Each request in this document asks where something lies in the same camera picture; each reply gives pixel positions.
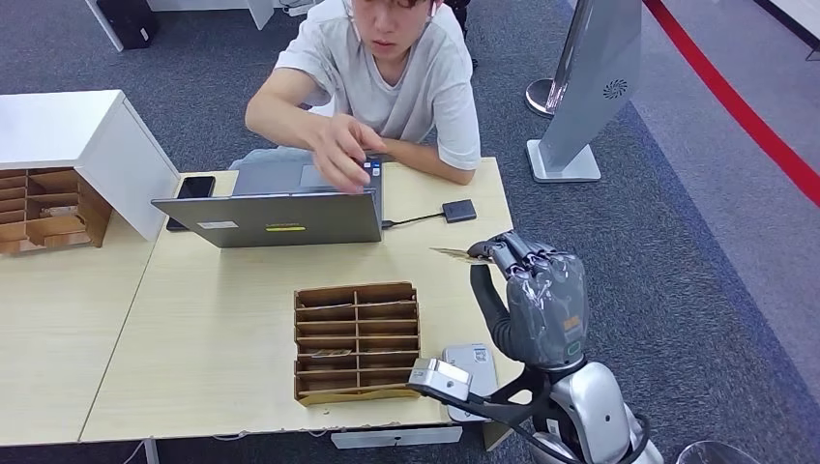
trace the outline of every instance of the wooden compartment organizer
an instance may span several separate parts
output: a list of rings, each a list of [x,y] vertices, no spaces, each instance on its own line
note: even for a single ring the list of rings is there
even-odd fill
[[[111,206],[71,168],[0,171],[0,253],[103,245]]]
[[[297,291],[294,311],[297,401],[418,397],[406,389],[421,348],[410,283]]]

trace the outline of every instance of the white t-shirt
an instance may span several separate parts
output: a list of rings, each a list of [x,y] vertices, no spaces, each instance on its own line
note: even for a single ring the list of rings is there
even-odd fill
[[[276,68],[310,74],[318,89],[305,101],[334,98],[335,111],[352,115],[383,137],[421,142],[435,127],[441,160],[475,169],[481,141],[470,77],[470,53],[453,11],[438,10],[413,45],[397,85],[382,78],[353,23],[349,0],[325,0],[311,8],[299,35]]]

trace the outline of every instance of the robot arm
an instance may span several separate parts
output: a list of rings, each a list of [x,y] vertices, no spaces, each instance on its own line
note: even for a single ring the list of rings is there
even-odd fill
[[[470,392],[470,374],[439,360],[419,359],[408,387],[444,404],[506,424],[533,448],[539,464],[659,464],[649,423],[624,404],[612,372],[587,362],[588,305],[581,261],[510,231],[470,247],[507,280],[507,303],[486,264],[470,283],[493,343],[524,364],[521,375],[490,396]],[[511,398],[528,391],[528,404]],[[521,424],[531,420],[536,434]]]
[[[470,247],[490,259],[507,280],[501,301],[487,266],[473,266],[470,283],[498,349],[514,361],[564,369],[583,361],[589,308],[583,264],[552,246],[505,232]]]

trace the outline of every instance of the yellow sticker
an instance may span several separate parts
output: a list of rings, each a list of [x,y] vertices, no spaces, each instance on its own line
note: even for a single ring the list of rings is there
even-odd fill
[[[266,232],[302,232],[303,230],[307,230],[302,225],[266,225],[265,231]]]
[[[578,319],[578,316],[573,316],[570,319],[564,321],[564,331],[568,331],[569,329],[576,327],[580,323],[581,320]]]

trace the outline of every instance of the black smartphone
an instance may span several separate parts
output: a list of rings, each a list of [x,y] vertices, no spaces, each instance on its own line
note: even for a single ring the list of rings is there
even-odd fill
[[[182,181],[177,198],[207,198],[214,193],[214,184],[216,182],[217,179],[214,176],[187,177]],[[188,230],[186,226],[173,217],[168,218],[168,224],[165,228],[171,232]]]

